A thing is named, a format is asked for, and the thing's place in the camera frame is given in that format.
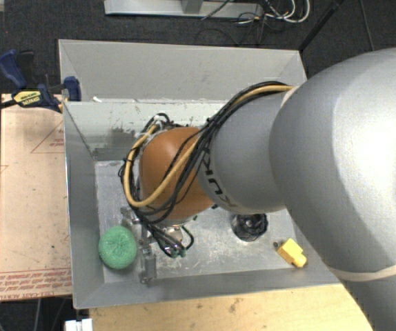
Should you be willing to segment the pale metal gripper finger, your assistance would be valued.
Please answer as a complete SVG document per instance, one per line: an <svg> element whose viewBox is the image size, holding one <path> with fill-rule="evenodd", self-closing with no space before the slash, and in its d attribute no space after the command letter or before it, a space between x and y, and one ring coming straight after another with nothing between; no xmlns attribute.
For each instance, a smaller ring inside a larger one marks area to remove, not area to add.
<svg viewBox="0 0 396 331"><path fill-rule="evenodd" d="M140 252L141 272L139 279L148 284L157 278L157 259L151 248L143 248Z"/></svg>
<svg viewBox="0 0 396 331"><path fill-rule="evenodd" d="M121 224L122 225L139 225L140 219L139 217L133 212L132 209L127 207L121 207L120 213L122 215Z"/></svg>

